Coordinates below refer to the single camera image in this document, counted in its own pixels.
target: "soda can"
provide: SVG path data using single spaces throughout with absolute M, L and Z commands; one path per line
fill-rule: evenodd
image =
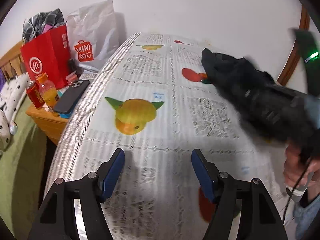
M 36 109 L 40 109 L 44 104 L 44 100 L 40 95 L 38 84 L 33 80 L 29 82 L 26 89 L 31 102 L 35 105 Z

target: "gray plaid fabric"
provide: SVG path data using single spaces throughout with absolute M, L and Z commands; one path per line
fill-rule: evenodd
M 46 24 L 53 27 L 59 27 L 64 24 L 63 15 L 59 8 L 50 12 L 38 13 L 25 22 L 22 35 L 26 43 L 39 36 Z

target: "white shopping bag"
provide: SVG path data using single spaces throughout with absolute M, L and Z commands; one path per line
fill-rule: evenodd
M 119 47 L 112 0 L 79 8 L 67 16 L 71 58 L 97 72 Z

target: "blue sleeve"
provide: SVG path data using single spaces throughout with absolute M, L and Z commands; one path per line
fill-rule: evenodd
M 294 220 L 297 224 L 296 228 L 296 239 L 302 239 L 305 231 L 309 228 L 312 221 L 316 217 L 318 211 L 320 209 L 320 195 L 316 197 L 312 203 L 310 203 L 307 207 L 303 208 L 299 203 L 296 203 L 294 208 Z

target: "orange bottle cap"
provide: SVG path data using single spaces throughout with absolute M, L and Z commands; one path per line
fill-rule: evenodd
M 38 82 L 43 84 L 46 80 L 48 80 L 47 73 L 42 73 L 38 76 Z

